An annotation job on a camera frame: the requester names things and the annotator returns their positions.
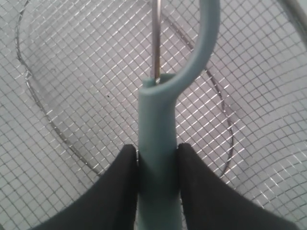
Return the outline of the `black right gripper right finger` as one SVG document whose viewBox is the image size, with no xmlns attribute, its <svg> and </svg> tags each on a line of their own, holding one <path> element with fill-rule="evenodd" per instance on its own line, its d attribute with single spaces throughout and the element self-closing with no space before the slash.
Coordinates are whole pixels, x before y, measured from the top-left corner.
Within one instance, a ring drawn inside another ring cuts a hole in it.
<svg viewBox="0 0 307 230">
<path fill-rule="evenodd" d="M 189 230 L 296 230 L 225 184 L 188 143 L 177 148 L 178 179 Z"/>
</svg>

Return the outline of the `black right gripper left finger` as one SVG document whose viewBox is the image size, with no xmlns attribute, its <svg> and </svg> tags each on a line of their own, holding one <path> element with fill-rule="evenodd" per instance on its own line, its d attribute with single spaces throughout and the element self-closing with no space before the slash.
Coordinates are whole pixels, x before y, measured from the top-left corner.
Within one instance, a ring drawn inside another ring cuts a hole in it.
<svg viewBox="0 0 307 230">
<path fill-rule="evenodd" d="M 34 229 L 134 229 L 138 172 L 135 147 L 124 145 L 107 171 L 81 197 Z"/>
</svg>

